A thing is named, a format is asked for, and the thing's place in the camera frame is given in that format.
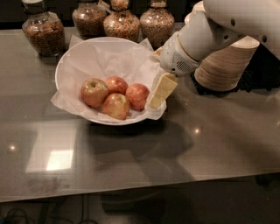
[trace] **red apple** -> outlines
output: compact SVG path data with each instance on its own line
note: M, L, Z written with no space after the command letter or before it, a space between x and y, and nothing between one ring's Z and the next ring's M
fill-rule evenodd
M90 78L81 85L80 95L88 106L98 108L109 95L109 90L103 80Z
M102 104L102 113L125 120L130 113L130 102L124 94L110 94Z
M125 95L125 91L128 88L128 83L118 76L111 76L105 80L105 83L108 87L108 91L113 93L118 93Z
M126 97L129 99L133 109L142 110L145 107L150 90L141 83L134 83L126 90Z

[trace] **stainless steel countertop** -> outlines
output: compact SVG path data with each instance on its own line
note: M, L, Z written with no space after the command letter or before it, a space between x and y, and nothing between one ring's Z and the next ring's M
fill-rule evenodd
M59 58L21 30L0 48L0 201L280 172L278 89L198 95L185 77L162 119L104 126L50 102Z

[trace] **jar of nuts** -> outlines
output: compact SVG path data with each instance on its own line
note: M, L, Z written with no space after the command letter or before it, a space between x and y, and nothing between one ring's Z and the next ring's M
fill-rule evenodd
M43 0L22 0L28 18L22 29L32 47L41 56L57 56L64 51L64 27L54 13L49 13Z
M78 33L84 39L104 36L103 22L106 11L98 6L98 0L80 0L72 19Z
M154 48L159 48L172 35L175 19L167 10L167 0L150 0L148 7L140 17L141 31Z
M111 0L111 10L112 13L104 20L106 36L137 42L140 21L130 11L130 0Z

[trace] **dark floor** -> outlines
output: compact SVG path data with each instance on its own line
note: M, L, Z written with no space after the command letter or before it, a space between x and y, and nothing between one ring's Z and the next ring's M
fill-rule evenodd
M280 175L2 203L0 212L0 224L278 224Z

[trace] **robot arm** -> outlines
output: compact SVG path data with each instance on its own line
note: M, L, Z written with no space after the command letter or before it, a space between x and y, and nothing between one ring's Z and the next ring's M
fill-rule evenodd
M161 67L177 76L192 73L210 53L251 36L280 59L280 2L278 0L204 0L205 12L166 41Z

